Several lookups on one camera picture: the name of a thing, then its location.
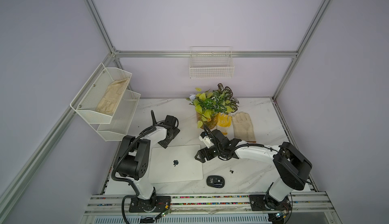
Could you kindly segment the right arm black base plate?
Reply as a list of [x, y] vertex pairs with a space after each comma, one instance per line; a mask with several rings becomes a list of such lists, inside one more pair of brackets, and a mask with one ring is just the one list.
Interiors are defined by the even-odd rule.
[[252, 211], [275, 211], [291, 210], [291, 204], [287, 197], [278, 202], [268, 195], [250, 195], [249, 203]]

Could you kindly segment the white laptop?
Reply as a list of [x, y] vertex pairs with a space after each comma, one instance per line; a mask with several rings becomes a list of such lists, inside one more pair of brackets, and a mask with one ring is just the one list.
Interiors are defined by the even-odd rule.
[[202, 163], [195, 159], [200, 145], [153, 148], [148, 167], [152, 184], [203, 179]]

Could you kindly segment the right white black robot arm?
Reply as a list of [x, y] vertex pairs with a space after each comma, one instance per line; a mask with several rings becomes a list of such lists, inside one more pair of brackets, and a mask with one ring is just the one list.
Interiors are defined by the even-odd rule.
[[283, 142], [279, 146], [266, 146], [238, 138], [230, 140], [220, 130], [211, 131], [208, 127], [204, 128], [199, 140], [206, 146], [197, 151], [194, 159], [201, 163], [214, 158], [222, 161], [248, 159], [276, 168], [279, 177], [272, 182], [265, 194], [260, 195], [263, 204], [261, 210], [276, 210], [284, 206], [287, 196], [293, 190], [304, 190], [312, 170], [312, 163], [289, 142]]

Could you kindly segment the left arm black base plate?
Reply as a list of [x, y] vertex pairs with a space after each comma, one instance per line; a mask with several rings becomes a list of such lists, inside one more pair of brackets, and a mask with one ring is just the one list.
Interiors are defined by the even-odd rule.
[[130, 213], [163, 212], [167, 209], [167, 206], [170, 206], [170, 204], [170, 196], [154, 196], [149, 200], [131, 198], [131, 203], [130, 207], [128, 208], [128, 211]]

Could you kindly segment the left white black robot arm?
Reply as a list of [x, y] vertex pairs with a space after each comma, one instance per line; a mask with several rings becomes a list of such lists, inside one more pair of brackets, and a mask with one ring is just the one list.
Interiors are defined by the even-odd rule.
[[142, 130], [138, 136], [123, 137], [111, 170], [112, 180], [126, 182], [135, 191], [134, 195], [125, 195], [121, 201], [121, 214], [126, 224], [129, 223], [125, 211], [125, 201], [128, 199], [130, 200], [129, 212], [159, 212], [154, 217], [142, 218], [141, 224], [155, 223], [171, 211], [171, 198], [158, 197], [155, 187], [151, 185], [145, 174], [149, 166], [151, 146], [157, 144], [166, 149], [180, 132], [179, 120], [167, 115], [164, 120], [157, 121], [153, 111], [151, 116], [152, 125]]

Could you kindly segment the black wireless mouse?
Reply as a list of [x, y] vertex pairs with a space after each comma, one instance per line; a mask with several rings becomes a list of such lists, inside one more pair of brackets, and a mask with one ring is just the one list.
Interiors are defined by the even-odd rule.
[[225, 186], [225, 179], [219, 175], [210, 175], [206, 179], [207, 186], [221, 189]]

